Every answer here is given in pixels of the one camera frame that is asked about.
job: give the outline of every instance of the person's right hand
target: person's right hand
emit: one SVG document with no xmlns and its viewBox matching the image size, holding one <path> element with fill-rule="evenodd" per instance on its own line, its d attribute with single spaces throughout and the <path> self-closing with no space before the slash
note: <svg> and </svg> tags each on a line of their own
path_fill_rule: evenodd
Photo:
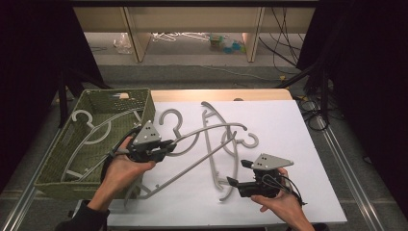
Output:
<svg viewBox="0 0 408 231">
<path fill-rule="evenodd" d="M 288 177 L 288 172 L 284 168 L 278 168 L 281 175 Z M 263 213 L 270 209 L 275 215 L 297 231 L 315 230 L 312 224 L 306 219 L 302 208 L 296 197 L 284 191 L 280 191 L 274 198 L 267 198 L 262 195 L 252 195 L 251 199 L 262 205 L 260 211 Z"/>
</svg>

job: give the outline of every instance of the white table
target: white table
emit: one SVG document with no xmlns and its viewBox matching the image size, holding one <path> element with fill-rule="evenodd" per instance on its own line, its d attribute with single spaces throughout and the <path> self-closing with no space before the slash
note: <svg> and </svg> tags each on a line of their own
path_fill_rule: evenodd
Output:
<svg viewBox="0 0 408 231">
<path fill-rule="evenodd" d="M 300 189 L 306 203 L 304 211 L 311 222 L 346 222 L 344 212 L 333 191 L 319 159 L 318 153 L 303 122 L 302 116 L 292 100 L 210 102 L 227 122 L 239 122 L 248 128 L 237 131 L 237 139 L 252 143 L 248 133 L 259 138 L 259 145 L 248 149 L 239 145 L 240 159 L 255 161 L 261 153 L 294 161 L 287 167 L 290 178 Z M 155 103 L 154 125 L 163 140 L 174 139 L 172 128 L 176 116 L 167 115 L 164 125 L 158 124 L 158 116 L 166 109 L 177 109 L 183 115 L 182 134 L 201 128 L 202 112 L 205 108 L 196 102 Z M 210 124 L 219 123 L 210 119 Z M 219 144 L 224 130 L 211 130 L 212 147 Z M 178 150 L 190 145 L 191 140 L 180 142 Z M 186 155 L 165 157 L 154 169 L 143 176 L 143 184 L 154 189 L 176 173 L 190 166 L 207 154 L 205 137 L 201 134 L 197 145 Z M 220 150 L 214 155 L 220 176 L 232 174 L 233 158 Z M 237 179 L 253 181 L 253 171 L 239 166 Z M 108 225 L 114 229 L 144 228 L 219 228 L 271 226 L 282 223 L 272 212 L 260 213 L 260 205 L 249 198 L 240 197 L 236 189 L 225 201 L 218 199 L 225 192 L 216 189 L 210 171 L 209 160 L 197 166 L 180 179 L 146 200 L 132 200 L 126 208 L 122 200 L 115 200 L 110 207 Z"/>
</svg>

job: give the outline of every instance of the hand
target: hand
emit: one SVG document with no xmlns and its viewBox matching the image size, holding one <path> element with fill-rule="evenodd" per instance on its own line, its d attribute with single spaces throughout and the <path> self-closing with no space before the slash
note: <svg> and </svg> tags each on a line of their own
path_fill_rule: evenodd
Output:
<svg viewBox="0 0 408 231">
<path fill-rule="evenodd" d="M 127 138 L 119 148 L 125 148 L 131 138 Z M 105 175 L 105 179 L 96 191 L 92 201 L 88 204 L 93 210 L 105 212 L 117 193 L 122 192 L 132 182 L 147 170 L 152 169 L 155 162 L 135 163 L 126 155 L 117 155 L 112 160 Z"/>
<path fill-rule="evenodd" d="M 278 168 L 282 175 L 288 177 L 288 172 L 284 168 Z M 260 211 L 263 213 L 270 209 L 275 215 L 297 231 L 315 230 L 312 224 L 306 219 L 302 208 L 296 197 L 291 193 L 280 191 L 274 198 L 267 198 L 262 195 L 252 195 L 251 199 L 262 205 Z"/>
</svg>

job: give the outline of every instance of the floor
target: floor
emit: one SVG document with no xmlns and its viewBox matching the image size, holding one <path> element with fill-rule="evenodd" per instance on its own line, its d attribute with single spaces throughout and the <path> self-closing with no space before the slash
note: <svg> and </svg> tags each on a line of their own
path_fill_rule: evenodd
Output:
<svg viewBox="0 0 408 231">
<path fill-rule="evenodd" d="M 237 34 L 223 34 L 237 41 Z M 254 63 L 246 61 L 241 51 L 226 54 L 222 49 L 210 47 L 208 34 L 183 34 L 153 38 L 142 63 L 135 63 L 133 55 L 120 54 L 114 41 L 121 34 L 86 34 L 94 57 L 106 84 L 114 88 L 165 89 L 262 89 L 274 88 L 282 79 L 289 79 L 298 72 L 287 61 L 273 56 L 262 43 L 258 45 Z M 304 35 L 289 35 L 291 46 L 301 48 Z M 262 40 L 273 50 L 279 35 L 262 34 Z M 295 62 L 290 49 L 282 44 L 276 51 L 291 62 Z M 304 96 L 306 80 L 290 86 L 293 96 Z M 319 101 L 319 96 L 311 97 Z M 75 99 L 69 106 L 75 105 Z M 299 101 L 299 110 L 310 110 L 312 103 Z M 408 230 L 408 222 L 398 209 L 392 196 L 384 186 L 375 168 L 366 162 L 365 152 L 346 118 L 330 101 L 330 125 L 325 131 L 315 131 L 320 120 L 311 121 L 310 135 L 334 191 L 344 209 L 347 223 L 330 223 L 331 230 Z M 48 117 L 34 139 L 31 148 L 15 171 L 12 180 L 0 195 L 0 223 L 4 230 L 52 230 L 56 223 L 67 219 L 77 201 L 60 201 L 47 198 L 30 187 L 44 153 L 58 132 L 59 105 L 55 101 L 49 108 Z M 27 205 L 19 204 L 21 197 L 32 195 Z M 371 212 L 364 208 L 371 206 Z M 370 221 L 377 216 L 378 220 Z M 18 229 L 11 229 L 11 223 Z M 268 230 L 285 230 L 274 226 Z"/>
</svg>

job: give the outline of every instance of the woven basket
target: woven basket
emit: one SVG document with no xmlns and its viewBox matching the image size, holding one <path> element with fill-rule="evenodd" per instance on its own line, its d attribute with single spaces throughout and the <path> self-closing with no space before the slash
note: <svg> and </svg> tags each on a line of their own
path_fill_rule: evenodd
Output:
<svg viewBox="0 0 408 231">
<path fill-rule="evenodd" d="M 88 139 L 89 144 L 84 144 L 75 155 L 69 170 L 78 174 L 85 174 L 94 167 L 115 144 L 138 123 L 134 113 L 138 110 L 141 124 L 152 120 L 155 107 L 149 89 L 139 90 L 85 90 L 75 106 L 72 115 L 78 110 L 87 111 L 91 117 L 91 125 L 98 126 L 106 123 L 107 119 L 125 113 L 108 124 L 100 126 Z M 53 143 L 47 159 L 36 179 L 35 187 L 52 198 L 60 199 L 90 199 L 100 185 L 100 172 L 103 165 L 97 167 L 88 177 L 81 182 L 75 181 L 78 176 L 65 174 L 65 168 L 76 148 L 83 142 L 92 130 L 87 125 L 89 117 L 85 113 L 76 114 L 76 121 L 71 117 L 67 120 L 63 130 Z M 124 198 L 124 191 L 117 198 Z M 139 194 L 140 189 L 133 191 L 133 197 Z"/>
</svg>

